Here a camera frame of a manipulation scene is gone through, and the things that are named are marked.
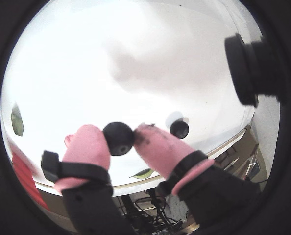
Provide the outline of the pink-tipped gripper finger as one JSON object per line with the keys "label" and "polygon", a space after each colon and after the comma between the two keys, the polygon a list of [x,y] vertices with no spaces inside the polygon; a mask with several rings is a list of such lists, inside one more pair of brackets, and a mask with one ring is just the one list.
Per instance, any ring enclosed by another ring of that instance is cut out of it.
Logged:
{"label": "pink-tipped gripper finger", "polygon": [[178,196],[199,225],[234,214],[261,193],[258,183],[216,167],[203,152],[156,126],[138,126],[135,137],[137,153],[165,179],[157,186],[158,192]]}
{"label": "pink-tipped gripper finger", "polygon": [[77,231],[81,235],[135,234],[112,199],[110,152],[103,132],[93,125],[83,125],[66,136],[65,145],[62,161],[57,153],[44,151],[41,168],[62,194]]}

